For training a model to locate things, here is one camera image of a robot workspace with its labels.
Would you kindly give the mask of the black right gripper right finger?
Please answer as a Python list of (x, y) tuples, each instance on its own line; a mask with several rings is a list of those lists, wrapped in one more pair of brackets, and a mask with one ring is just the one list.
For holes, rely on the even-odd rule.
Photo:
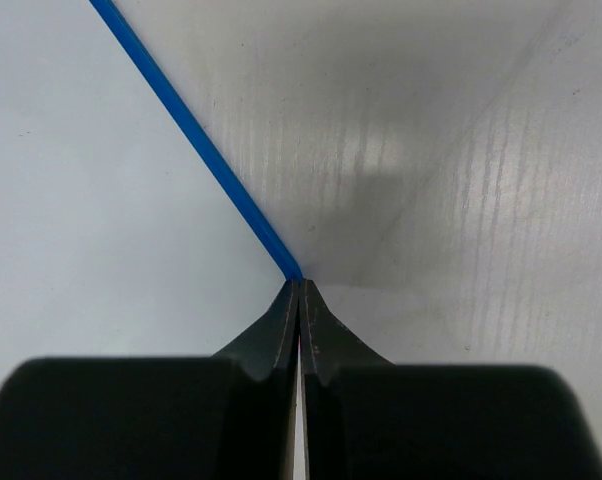
[(299, 288), (312, 479), (602, 479), (576, 396), (532, 365), (397, 365)]

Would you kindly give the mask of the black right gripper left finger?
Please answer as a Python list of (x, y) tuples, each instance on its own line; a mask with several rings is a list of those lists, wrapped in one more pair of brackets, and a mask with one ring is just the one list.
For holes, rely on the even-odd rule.
[(288, 479), (299, 285), (203, 357), (57, 357), (0, 389), (0, 479)]

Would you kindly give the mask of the blue-framed small whiteboard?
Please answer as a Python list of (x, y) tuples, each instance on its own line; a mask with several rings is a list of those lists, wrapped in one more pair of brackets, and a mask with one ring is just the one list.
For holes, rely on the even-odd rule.
[(0, 1), (0, 389), (57, 357), (207, 357), (285, 278), (95, 8)]

